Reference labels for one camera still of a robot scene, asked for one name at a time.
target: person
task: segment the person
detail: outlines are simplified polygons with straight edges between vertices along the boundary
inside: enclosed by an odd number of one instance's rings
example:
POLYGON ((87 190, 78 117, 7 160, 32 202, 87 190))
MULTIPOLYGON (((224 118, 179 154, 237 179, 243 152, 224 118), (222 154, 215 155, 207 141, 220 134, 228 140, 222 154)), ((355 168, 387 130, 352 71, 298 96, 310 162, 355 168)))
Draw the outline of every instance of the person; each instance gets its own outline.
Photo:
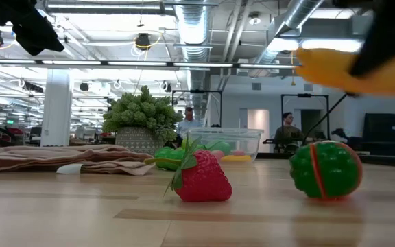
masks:
POLYGON ((192 107, 187 107, 185 108, 185 118, 183 121, 178 123, 178 129, 176 132, 181 134, 186 132, 191 127, 202 127, 202 124, 194 119, 192 107))
POLYGON ((283 113, 283 127, 279 127, 275 132, 274 140, 277 143, 289 144, 295 140, 304 139, 304 134, 295 126, 292 126, 294 116, 292 113, 283 113))

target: folded cloth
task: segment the folded cloth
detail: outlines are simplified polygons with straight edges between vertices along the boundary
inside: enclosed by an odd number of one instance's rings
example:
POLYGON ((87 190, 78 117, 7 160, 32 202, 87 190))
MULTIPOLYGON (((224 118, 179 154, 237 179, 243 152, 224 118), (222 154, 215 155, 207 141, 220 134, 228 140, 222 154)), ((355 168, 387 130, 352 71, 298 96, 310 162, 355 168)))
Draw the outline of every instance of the folded cloth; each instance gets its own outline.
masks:
POLYGON ((13 146, 0 148, 0 172, 28 169, 57 170, 63 165, 83 164, 82 172, 146 174, 153 165, 143 161, 153 158, 149 154, 137 154, 117 145, 85 145, 74 147, 13 146))

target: plastic container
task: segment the plastic container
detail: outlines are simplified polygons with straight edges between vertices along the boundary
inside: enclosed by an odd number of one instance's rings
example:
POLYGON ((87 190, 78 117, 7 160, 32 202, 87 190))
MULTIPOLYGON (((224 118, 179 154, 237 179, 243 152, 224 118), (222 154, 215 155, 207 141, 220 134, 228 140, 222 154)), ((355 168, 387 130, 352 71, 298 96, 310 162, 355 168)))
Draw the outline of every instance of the plastic container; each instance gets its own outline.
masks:
POLYGON ((245 128, 189 128, 181 132, 183 142, 187 134, 191 141, 201 137, 202 148, 221 154, 221 162, 253 162, 259 151, 259 142, 264 130, 245 128))

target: wooden table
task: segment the wooden table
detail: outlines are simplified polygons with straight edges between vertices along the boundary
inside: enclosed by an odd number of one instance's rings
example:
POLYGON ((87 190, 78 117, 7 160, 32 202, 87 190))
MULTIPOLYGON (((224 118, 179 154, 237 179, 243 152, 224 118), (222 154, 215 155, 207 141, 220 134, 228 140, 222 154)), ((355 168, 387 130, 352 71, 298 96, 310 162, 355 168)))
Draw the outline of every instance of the wooden table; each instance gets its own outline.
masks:
POLYGON ((287 161, 224 165, 227 202, 163 193, 172 173, 144 177, 0 174, 0 246, 395 246, 395 167, 365 165, 347 201, 294 188, 287 161))

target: plant pot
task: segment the plant pot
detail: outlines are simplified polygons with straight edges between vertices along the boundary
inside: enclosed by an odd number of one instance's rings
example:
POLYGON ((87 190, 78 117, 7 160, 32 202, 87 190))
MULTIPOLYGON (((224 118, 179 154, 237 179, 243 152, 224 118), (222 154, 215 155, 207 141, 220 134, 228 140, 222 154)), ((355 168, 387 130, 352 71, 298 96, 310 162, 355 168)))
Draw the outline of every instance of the plant pot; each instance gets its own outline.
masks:
POLYGON ((123 146, 136 153, 155 155, 164 146, 147 128, 124 127, 117 133, 115 145, 123 146))

